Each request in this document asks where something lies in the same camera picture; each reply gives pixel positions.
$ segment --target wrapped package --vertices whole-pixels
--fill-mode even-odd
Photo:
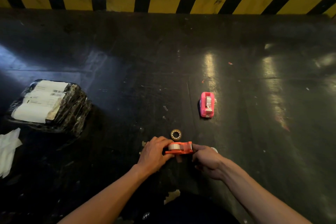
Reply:
[[[91,106],[78,84],[39,79],[11,104],[6,118],[44,132],[78,137]]]

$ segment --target barcode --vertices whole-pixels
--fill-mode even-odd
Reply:
[[[62,94],[58,94],[58,93],[51,93],[50,95],[51,96],[57,96],[57,97],[61,97],[62,96]]]

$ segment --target forearm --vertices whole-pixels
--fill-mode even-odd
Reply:
[[[232,161],[224,158],[219,169],[222,181],[258,223],[310,223]]]
[[[61,224],[113,223],[126,202],[149,174],[134,165],[120,179],[61,220]]]

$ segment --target dirty table surface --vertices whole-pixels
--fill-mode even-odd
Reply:
[[[315,223],[336,221],[336,26],[326,17],[0,10],[0,115],[32,81],[79,84],[94,107],[78,139],[22,127],[0,179],[0,223],[55,223],[126,173],[142,141],[182,131],[215,147]],[[215,116],[199,117],[202,92]],[[16,125],[1,122],[1,133]],[[128,202],[179,189],[251,223],[189,157]]]

